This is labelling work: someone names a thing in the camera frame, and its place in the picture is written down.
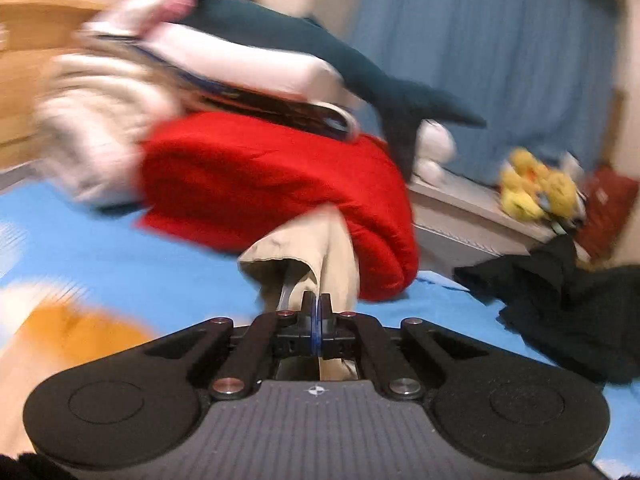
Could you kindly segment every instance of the blue bedsheet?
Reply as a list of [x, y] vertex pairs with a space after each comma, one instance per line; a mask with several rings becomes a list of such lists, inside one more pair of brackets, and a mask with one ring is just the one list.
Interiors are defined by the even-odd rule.
[[[97, 214], [43, 183], [0, 194], [0, 348], [21, 316], [7, 312], [2, 294], [20, 289], [21, 283], [77, 286], [84, 290], [85, 303], [142, 320], [158, 334], [212, 316], [246, 323], [259, 313], [257, 289], [238, 271], [235, 255], [132, 228], [139, 215]], [[361, 302], [358, 309], [386, 326], [422, 317], [546, 361], [496, 320], [501, 307], [498, 301], [485, 306], [466, 292], [419, 276], [396, 300]], [[640, 473], [640, 383], [607, 386], [605, 395], [611, 425], [596, 463], [612, 478]]]

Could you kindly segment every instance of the ribbed rubber surface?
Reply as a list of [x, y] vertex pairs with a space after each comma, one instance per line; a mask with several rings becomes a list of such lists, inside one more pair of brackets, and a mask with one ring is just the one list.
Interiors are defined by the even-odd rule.
[[584, 465], [555, 474], [500, 472], [452, 448], [420, 406], [379, 396], [369, 381], [265, 381], [219, 402], [196, 432], [152, 462], [81, 480], [601, 479]]

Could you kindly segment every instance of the red pillow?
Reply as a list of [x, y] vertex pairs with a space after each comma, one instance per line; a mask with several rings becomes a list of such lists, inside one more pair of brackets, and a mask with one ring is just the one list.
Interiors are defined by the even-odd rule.
[[418, 249], [406, 187], [382, 141], [338, 142], [227, 112], [164, 124], [145, 143], [145, 226], [219, 251], [244, 251], [319, 205], [342, 212], [360, 297], [387, 300], [414, 280]]
[[638, 181], [603, 166], [593, 175], [587, 194], [586, 223], [575, 241], [591, 258], [604, 258], [633, 209]]

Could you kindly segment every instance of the circular pad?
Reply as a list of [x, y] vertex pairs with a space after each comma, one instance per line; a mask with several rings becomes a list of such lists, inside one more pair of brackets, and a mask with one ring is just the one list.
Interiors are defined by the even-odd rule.
[[589, 381], [504, 354], [459, 362], [431, 409], [455, 447], [520, 472], [592, 460], [609, 426], [607, 403]]
[[83, 386], [69, 399], [69, 410], [92, 424], [115, 424], [135, 415], [145, 403], [139, 387], [122, 381]]
[[553, 389], [538, 384], [507, 383], [489, 397], [494, 412], [516, 424], [536, 426], [558, 418], [564, 400]]
[[132, 360], [123, 368], [108, 361], [61, 372], [31, 393], [23, 419], [38, 452], [60, 463], [118, 469], [162, 455], [195, 429], [200, 402], [165, 366], [170, 360]]

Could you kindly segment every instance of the blue curtain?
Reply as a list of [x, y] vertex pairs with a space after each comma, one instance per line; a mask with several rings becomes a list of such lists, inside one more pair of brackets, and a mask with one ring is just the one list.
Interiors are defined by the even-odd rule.
[[[387, 72], [453, 92], [487, 130], [447, 125], [448, 168], [494, 184], [515, 146], [598, 161], [612, 91], [615, 0], [361, 0], [350, 43]], [[366, 130], [379, 132], [363, 110]]]

